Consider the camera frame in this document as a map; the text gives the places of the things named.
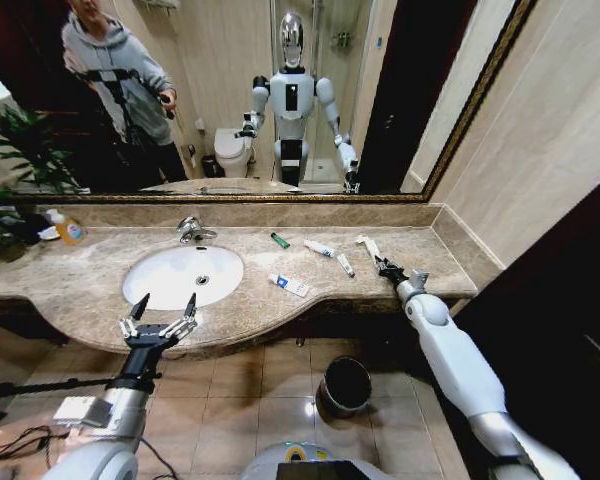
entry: jeans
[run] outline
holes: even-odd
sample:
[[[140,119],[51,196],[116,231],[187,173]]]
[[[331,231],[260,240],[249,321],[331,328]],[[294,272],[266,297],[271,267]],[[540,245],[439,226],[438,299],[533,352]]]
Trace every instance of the jeans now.
[[[153,145],[143,152],[136,150],[137,162],[132,162],[134,186],[138,189],[153,187],[163,183],[160,171],[168,182],[187,180],[178,149],[171,142],[168,145]]]

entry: toilet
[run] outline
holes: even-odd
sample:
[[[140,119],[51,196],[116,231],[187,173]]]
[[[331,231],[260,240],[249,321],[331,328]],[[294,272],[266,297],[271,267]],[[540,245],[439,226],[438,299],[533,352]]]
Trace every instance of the toilet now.
[[[247,176],[247,164],[251,158],[251,138],[238,137],[236,128],[218,128],[213,142],[216,160],[227,177]]]

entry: soap bottle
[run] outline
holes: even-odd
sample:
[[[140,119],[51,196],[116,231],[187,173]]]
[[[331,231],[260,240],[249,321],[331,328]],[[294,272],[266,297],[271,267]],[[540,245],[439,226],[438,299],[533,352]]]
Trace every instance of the soap bottle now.
[[[55,224],[58,234],[67,245],[77,245],[86,237],[87,232],[84,227],[81,227],[75,220],[62,215],[55,208],[47,210],[47,215]]]

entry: gold mirror frame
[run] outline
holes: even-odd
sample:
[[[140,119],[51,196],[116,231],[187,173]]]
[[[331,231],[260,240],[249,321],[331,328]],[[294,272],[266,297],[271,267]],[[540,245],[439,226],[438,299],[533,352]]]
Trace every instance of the gold mirror frame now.
[[[536,0],[516,0],[489,57],[476,80],[469,98],[465,102],[460,116],[447,138],[445,145],[436,160],[436,165],[429,175],[421,193],[399,193],[387,195],[346,195],[330,194],[223,194],[223,195],[191,195],[191,194],[89,194],[89,195],[51,195],[28,194],[14,197],[15,204],[102,204],[102,203],[427,203],[440,183],[451,159],[467,133],[483,100],[487,96],[495,77],[502,68],[516,38],[520,34]]]

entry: gray hoodie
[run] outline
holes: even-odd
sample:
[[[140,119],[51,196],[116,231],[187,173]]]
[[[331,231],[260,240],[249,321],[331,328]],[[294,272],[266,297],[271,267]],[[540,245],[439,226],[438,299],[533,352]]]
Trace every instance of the gray hoodie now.
[[[69,22],[62,29],[62,42],[65,49],[81,64],[81,68],[85,71],[134,69],[140,74],[144,85],[153,92],[173,88],[169,76],[151,58],[140,40],[118,20],[109,16],[107,20],[109,31],[104,39],[98,41],[83,29],[73,12],[69,14]],[[158,145],[171,143],[171,130],[156,96],[136,79],[122,80],[121,84],[133,123],[142,127]],[[94,86],[113,120],[114,127],[124,135],[122,108],[115,103],[113,95],[103,83],[94,82]]]

